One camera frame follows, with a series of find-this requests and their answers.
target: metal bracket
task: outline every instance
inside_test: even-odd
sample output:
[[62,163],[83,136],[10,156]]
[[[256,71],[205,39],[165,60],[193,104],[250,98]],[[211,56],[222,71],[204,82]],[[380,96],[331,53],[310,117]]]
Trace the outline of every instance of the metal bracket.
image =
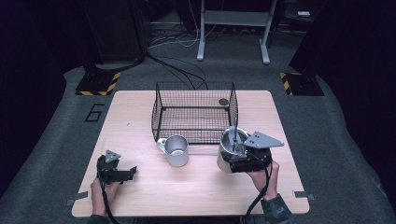
[[254,132],[244,143],[246,147],[254,148],[268,148],[268,147],[283,147],[285,144],[273,137],[263,133]]
[[74,199],[67,199],[66,202],[64,202],[64,206],[70,206],[72,205],[76,200],[78,199],[83,199],[88,197],[88,191],[81,192],[76,194]]
[[307,198],[308,201],[315,200],[315,196],[313,194],[308,194],[305,191],[293,191],[293,195],[296,198]]
[[112,162],[114,160],[117,160],[121,157],[120,154],[117,154],[115,152],[112,152],[110,150],[106,150],[106,163]]

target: wire mesh basket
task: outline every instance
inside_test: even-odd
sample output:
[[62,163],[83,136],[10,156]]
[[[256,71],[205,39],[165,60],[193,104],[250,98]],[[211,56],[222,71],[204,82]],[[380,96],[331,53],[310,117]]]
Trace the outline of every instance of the wire mesh basket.
[[157,82],[154,140],[180,134],[189,144],[218,144],[238,116],[233,82]]

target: metal mug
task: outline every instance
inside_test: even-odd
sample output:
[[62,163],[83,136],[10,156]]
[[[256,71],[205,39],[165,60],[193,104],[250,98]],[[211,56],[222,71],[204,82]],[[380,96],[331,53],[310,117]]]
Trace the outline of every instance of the metal mug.
[[225,130],[220,138],[217,164],[220,170],[227,174],[231,174],[233,172],[231,170],[229,160],[246,156],[243,143],[248,139],[248,132],[240,128],[236,128],[236,130],[237,139],[239,140],[239,145],[237,145],[237,147],[233,141],[235,133],[234,130]]
[[172,166],[181,167],[189,161],[189,143],[181,135],[160,138],[157,141],[157,146],[166,154],[166,159]]

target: cup handle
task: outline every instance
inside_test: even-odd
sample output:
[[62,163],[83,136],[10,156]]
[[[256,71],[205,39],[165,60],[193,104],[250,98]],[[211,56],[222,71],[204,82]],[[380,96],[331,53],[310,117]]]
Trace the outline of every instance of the cup handle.
[[157,147],[165,153],[165,142],[167,138],[159,138],[157,141]]

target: black curtain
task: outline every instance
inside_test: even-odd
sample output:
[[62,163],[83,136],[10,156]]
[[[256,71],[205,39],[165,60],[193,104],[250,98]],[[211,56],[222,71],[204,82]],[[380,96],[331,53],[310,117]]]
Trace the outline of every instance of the black curtain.
[[0,195],[32,152],[62,100],[64,73],[82,66],[77,52],[100,63],[77,0],[5,0],[0,7]]
[[332,88],[348,131],[396,211],[394,8],[393,1],[329,0],[290,66],[299,72],[314,68]]

